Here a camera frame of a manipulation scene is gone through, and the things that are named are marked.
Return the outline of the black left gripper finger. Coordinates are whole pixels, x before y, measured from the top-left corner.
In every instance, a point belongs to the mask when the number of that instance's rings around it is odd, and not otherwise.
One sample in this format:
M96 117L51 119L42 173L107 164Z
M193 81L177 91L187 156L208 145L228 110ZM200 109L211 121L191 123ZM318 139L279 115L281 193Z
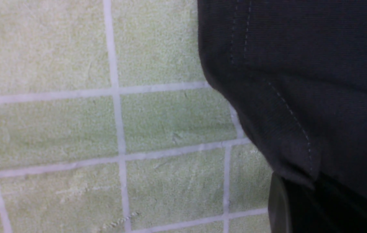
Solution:
M273 173L268 216L272 233L367 233L367 198L325 174L308 189Z

